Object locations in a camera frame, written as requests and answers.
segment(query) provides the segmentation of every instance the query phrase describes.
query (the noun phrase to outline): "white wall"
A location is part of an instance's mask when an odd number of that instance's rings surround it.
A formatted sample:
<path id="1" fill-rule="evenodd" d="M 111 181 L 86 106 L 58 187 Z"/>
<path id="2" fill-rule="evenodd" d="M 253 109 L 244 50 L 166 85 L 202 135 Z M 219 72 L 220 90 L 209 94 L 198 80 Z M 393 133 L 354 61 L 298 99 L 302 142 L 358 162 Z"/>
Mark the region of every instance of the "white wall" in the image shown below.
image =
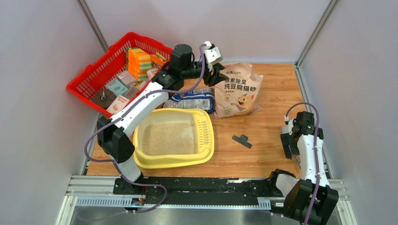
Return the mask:
<path id="1" fill-rule="evenodd" d="M 199 55 L 210 40 L 225 61 L 293 62 L 329 0 L 87 0 L 106 42 L 127 32 L 166 46 L 185 43 Z"/>
<path id="2" fill-rule="evenodd" d="M 66 91 L 102 50 L 74 0 L 2 1 L 0 221 L 54 224 L 97 113 Z"/>
<path id="3" fill-rule="evenodd" d="M 358 224 L 397 224 L 398 1 L 342 0 L 302 66 Z"/>

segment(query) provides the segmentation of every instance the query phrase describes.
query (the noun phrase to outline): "barcode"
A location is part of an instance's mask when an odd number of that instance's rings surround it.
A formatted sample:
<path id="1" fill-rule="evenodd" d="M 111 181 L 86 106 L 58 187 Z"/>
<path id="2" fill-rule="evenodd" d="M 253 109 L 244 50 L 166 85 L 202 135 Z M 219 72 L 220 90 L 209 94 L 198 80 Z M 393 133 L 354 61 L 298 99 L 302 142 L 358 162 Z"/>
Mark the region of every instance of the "barcode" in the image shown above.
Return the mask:
<path id="1" fill-rule="evenodd" d="M 202 100 L 202 109 L 210 110 L 210 100 Z"/>
<path id="2" fill-rule="evenodd" d="M 211 88 L 201 88 L 201 89 L 195 89 L 195 90 L 193 90 L 192 91 L 194 94 L 203 94 L 203 93 L 206 93 L 206 94 L 210 94 L 211 93 Z"/>

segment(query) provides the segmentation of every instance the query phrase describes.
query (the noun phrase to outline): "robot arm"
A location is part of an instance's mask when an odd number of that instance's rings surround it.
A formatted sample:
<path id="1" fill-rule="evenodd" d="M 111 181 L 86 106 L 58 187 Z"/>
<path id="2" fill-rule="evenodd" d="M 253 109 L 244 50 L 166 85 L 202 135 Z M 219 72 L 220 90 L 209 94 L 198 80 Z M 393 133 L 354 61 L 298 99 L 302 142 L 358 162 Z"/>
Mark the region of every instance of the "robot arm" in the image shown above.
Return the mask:
<path id="1" fill-rule="evenodd" d="M 228 77 L 220 73 L 224 67 L 219 63 L 222 56 L 218 47 L 208 41 L 204 44 L 206 46 L 202 59 L 205 62 L 203 80 L 207 86 L 214 86 Z M 170 61 L 165 63 L 139 96 L 110 119 L 101 117 L 98 120 L 97 129 L 100 129 L 111 121 L 122 118 L 99 132 L 97 138 L 99 146 L 117 163 L 118 168 L 127 179 L 135 181 L 141 175 L 141 171 L 134 161 L 135 148 L 129 137 L 152 110 L 169 98 L 166 91 L 160 90 L 177 91 L 184 86 L 185 79 L 200 77 L 202 61 L 192 61 L 192 55 L 192 48 L 189 45 L 177 45 L 171 52 Z"/>
<path id="2" fill-rule="evenodd" d="M 271 173 L 271 184 L 275 185 L 285 197 L 283 214 L 286 217 L 304 222 L 308 210 L 311 210 L 309 225 L 325 225 L 332 214 L 337 202 L 338 192 L 329 187 L 329 182 L 323 166 L 323 131 L 318 129 L 315 135 L 314 114 L 299 112 L 293 120 L 287 121 L 282 128 L 282 135 L 289 138 L 292 151 L 298 149 L 301 155 L 301 177 L 296 177 L 286 171 L 275 170 Z M 311 195 L 316 184 L 316 161 L 314 157 L 314 138 L 317 138 L 317 154 L 319 163 L 319 188 L 317 200 L 309 209 Z"/>

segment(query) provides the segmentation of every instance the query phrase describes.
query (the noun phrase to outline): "package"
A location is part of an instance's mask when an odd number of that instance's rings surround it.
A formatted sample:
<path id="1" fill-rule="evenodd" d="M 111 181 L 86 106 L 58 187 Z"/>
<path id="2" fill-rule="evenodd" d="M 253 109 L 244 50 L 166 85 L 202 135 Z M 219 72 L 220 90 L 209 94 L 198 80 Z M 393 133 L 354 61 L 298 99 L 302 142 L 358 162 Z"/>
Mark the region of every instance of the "package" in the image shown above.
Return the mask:
<path id="1" fill-rule="evenodd" d="M 138 83 L 138 85 L 136 85 L 136 87 L 137 87 L 139 90 L 142 90 L 148 82 L 149 82 L 149 79 L 145 79 L 145 80 L 143 80 L 142 82 Z"/>
<path id="2" fill-rule="evenodd" d="M 122 84 L 117 78 L 113 78 L 109 83 L 107 83 L 106 88 L 113 92 L 116 96 L 122 95 L 127 91 L 127 87 Z"/>
<path id="3" fill-rule="evenodd" d="M 120 112 L 127 104 L 129 103 L 129 99 L 126 97 L 119 95 L 113 101 L 113 103 L 107 108 L 107 111 L 116 114 Z"/>
<path id="4" fill-rule="evenodd" d="M 229 79 L 215 85 L 215 118 L 245 115 L 258 111 L 255 103 L 261 88 L 262 75 L 252 72 L 252 65 L 236 63 L 224 65 L 222 74 Z"/>
<path id="5" fill-rule="evenodd" d="M 157 73 L 158 73 L 158 68 L 152 68 L 146 71 L 146 74 L 148 75 L 149 79 L 152 79 Z"/>
<path id="6" fill-rule="evenodd" d="M 152 68 L 159 68 L 160 69 L 164 65 L 165 62 L 166 62 L 166 58 L 164 58 L 158 52 L 155 55 L 151 55 Z"/>
<path id="7" fill-rule="evenodd" d="M 176 94 L 164 103 L 163 108 L 203 109 L 214 113 L 214 89 L 202 88 Z"/>
<path id="8" fill-rule="evenodd" d="M 134 86 L 138 83 L 138 81 L 133 77 L 133 75 L 131 75 L 127 70 L 119 73 L 118 75 L 116 75 L 116 77 L 127 88 Z"/>
<path id="9" fill-rule="evenodd" d="M 137 92 L 139 92 L 139 89 L 136 88 L 135 86 L 131 86 L 126 93 L 123 94 L 128 99 L 132 99 L 137 95 Z"/>

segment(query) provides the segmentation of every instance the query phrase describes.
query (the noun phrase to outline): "cat litter bag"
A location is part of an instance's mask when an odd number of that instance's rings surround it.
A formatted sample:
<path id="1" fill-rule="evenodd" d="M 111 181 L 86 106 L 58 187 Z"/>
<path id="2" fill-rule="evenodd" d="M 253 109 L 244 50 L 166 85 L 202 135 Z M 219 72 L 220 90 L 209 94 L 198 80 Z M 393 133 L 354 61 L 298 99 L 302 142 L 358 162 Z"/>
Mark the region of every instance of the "cat litter bag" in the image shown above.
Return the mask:
<path id="1" fill-rule="evenodd" d="M 228 79 L 215 85 L 215 118 L 250 114 L 261 109 L 255 101 L 262 75 L 252 73 L 252 64 L 224 65 L 222 74 Z"/>
<path id="2" fill-rule="evenodd" d="M 203 109 L 209 114 L 214 113 L 214 89 L 201 88 L 176 94 L 164 103 L 163 108 Z"/>

